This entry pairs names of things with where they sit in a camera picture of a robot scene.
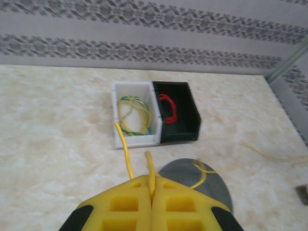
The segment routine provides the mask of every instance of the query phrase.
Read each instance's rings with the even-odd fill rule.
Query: black box
[[[154,81],[153,86],[163,121],[160,142],[196,141],[201,118],[188,83]],[[176,122],[166,123],[166,118],[172,116],[172,108],[167,100],[159,100],[159,94],[169,96],[175,103],[178,116]]]

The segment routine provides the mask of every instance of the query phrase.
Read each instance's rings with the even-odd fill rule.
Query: beige floor
[[[111,80],[188,81],[203,123],[192,144],[132,149],[136,176],[144,151],[157,169],[201,158],[222,172],[235,217],[246,231],[307,231],[308,207],[294,187],[308,165],[268,160],[308,151],[261,76],[85,68],[0,66],[0,229],[57,230],[83,200],[128,180],[123,152],[113,147]]]

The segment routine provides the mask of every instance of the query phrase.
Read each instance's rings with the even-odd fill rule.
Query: gray disc
[[[173,180],[187,187],[193,186],[200,180],[202,174],[201,171],[193,165],[194,161],[195,160],[188,158],[172,161],[164,166],[159,171],[159,174],[162,177]],[[209,171],[213,170],[207,164],[205,164],[205,167]],[[205,182],[196,187],[195,190],[213,198],[214,200],[222,202],[233,213],[232,199],[229,190],[217,173],[207,174]]]

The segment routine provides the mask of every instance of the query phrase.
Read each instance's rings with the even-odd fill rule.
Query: red cable bundle
[[[159,94],[159,100],[167,100],[170,103],[171,108],[172,108],[172,117],[165,119],[166,124],[172,124],[176,122],[178,120],[177,106],[172,101],[172,99],[170,99],[170,97],[165,94]]]

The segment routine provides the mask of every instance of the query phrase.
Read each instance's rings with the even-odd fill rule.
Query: plastic bin
[[[162,118],[161,143],[195,141],[199,136],[201,118],[186,82],[153,82],[159,111]],[[178,120],[166,124],[172,116],[172,108],[166,100],[159,100],[159,94],[168,95],[176,105]]]
[[[152,114],[152,121],[150,125],[151,134],[144,136],[129,136],[125,134],[127,146],[129,148],[132,148],[132,147],[146,147],[146,146],[158,145],[160,143],[162,119],[158,109],[158,104],[152,82],[114,81],[112,83],[112,105],[113,105],[114,122],[119,122],[118,101],[122,94],[126,94],[129,96],[135,94],[139,95],[147,104],[147,106],[149,107],[149,111]],[[137,112],[135,112],[135,115],[132,114],[132,116],[129,116],[127,120],[127,125],[133,130],[135,130],[135,128],[138,128],[138,126],[140,126],[140,123],[141,120]],[[114,135],[115,135],[115,148],[116,149],[123,148],[122,142],[120,140],[116,128],[114,128]]]

